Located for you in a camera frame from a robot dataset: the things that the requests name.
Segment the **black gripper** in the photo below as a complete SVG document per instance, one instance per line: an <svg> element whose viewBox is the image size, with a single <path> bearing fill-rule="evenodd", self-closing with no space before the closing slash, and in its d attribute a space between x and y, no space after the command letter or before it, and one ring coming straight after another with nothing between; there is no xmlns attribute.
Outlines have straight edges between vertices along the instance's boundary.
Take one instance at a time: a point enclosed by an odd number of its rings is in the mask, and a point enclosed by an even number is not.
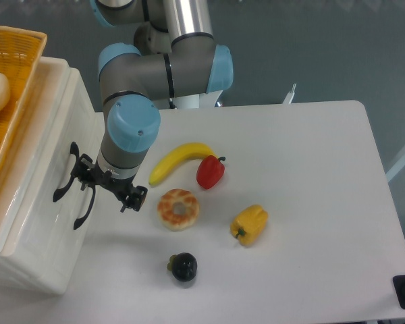
<svg viewBox="0 0 405 324"><path fill-rule="evenodd" d="M71 184L74 179L77 179L82 184L82 190L88 186L100 186L118 199L122 204L121 211L124 209L140 210L146 199L147 188L133 185L135 175L120 179L110 170L102 171L97 163L92 163L88 155L76 155L76 157L70 173Z"/></svg>

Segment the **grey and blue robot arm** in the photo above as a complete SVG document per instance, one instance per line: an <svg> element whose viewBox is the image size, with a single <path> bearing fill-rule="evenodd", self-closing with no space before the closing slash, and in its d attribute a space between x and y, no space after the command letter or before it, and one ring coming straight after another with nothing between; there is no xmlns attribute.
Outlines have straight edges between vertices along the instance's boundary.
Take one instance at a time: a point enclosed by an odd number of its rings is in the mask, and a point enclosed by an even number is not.
<svg viewBox="0 0 405 324"><path fill-rule="evenodd" d="M92 1L104 24L160 23L170 48L143 55L115 43L98 60L105 133L97 160L79 176L83 188L100 186L124 209L139 210L147 193L132 182L160 126L155 101L228 89L234 80L230 50L214 38L206 1Z"/></svg>

